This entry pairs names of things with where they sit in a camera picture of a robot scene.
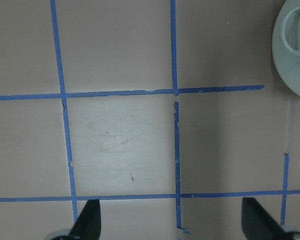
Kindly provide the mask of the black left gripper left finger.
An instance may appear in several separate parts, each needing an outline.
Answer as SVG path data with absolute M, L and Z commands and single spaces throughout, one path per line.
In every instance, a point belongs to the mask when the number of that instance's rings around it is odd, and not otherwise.
M 101 210 L 98 199 L 88 200 L 69 233 L 71 240 L 98 240 L 101 235 Z

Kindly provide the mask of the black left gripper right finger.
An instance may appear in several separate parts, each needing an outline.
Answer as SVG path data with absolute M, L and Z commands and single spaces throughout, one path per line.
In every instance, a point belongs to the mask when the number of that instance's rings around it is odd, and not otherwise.
M 252 197 L 242 199 L 241 228 L 247 240 L 290 239 L 290 234 Z

